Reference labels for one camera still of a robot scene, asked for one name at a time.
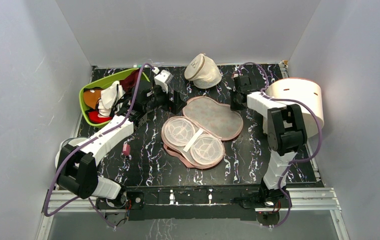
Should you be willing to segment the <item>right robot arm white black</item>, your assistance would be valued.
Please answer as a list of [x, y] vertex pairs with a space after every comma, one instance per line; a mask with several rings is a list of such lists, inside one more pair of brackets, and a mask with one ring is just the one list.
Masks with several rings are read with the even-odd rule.
[[307, 132], [301, 107], [279, 103], [253, 88], [248, 76], [234, 75], [230, 92], [231, 110], [251, 109], [263, 116], [264, 130], [271, 149], [268, 169], [261, 180], [258, 193], [241, 197], [242, 202], [260, 203], [272, 207], [286, 195], [285, 185], [291, 161], [307, 142]]

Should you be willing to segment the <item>floral pink mesh laundry bag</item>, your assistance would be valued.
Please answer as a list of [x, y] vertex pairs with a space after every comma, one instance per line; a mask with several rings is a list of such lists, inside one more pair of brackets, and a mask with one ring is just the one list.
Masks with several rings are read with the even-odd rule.
[[223, 142], [242, 131], [242, 117], [230, 105], [206, 96], [187, 101], [181, 116], [170, 117], [162, 126], [166, 152], [189, 169], [210, 169], [225, 156]]

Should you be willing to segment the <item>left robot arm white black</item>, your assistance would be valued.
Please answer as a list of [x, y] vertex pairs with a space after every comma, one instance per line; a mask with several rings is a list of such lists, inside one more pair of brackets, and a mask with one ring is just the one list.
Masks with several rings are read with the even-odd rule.
[[105, 198], [115, 208], [125, 206], [125, 187], [98, 174], [101, 160], [122, 140], [132, 135], [157, 109], [178, 114], [187, 103], [180, 92], [164, 91], [156, 85], [137, 90], [119, 100], [120, 108], [110, 122], [91, 137], [78, 143], [67, 143], [60, 149], [55, 182], [78, 198]]

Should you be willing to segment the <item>white bra black trim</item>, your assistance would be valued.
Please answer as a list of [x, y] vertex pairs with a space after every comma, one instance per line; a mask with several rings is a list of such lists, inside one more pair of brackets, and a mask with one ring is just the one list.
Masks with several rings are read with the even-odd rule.
[[114, 114], [119, 112], [123, 103], [132, 96], [132, 92], [126, 92], [120, 84], [116, 85], [116, 96], [113, 99], [113, 104], [111, 106], [110, 116], [113, 117]]

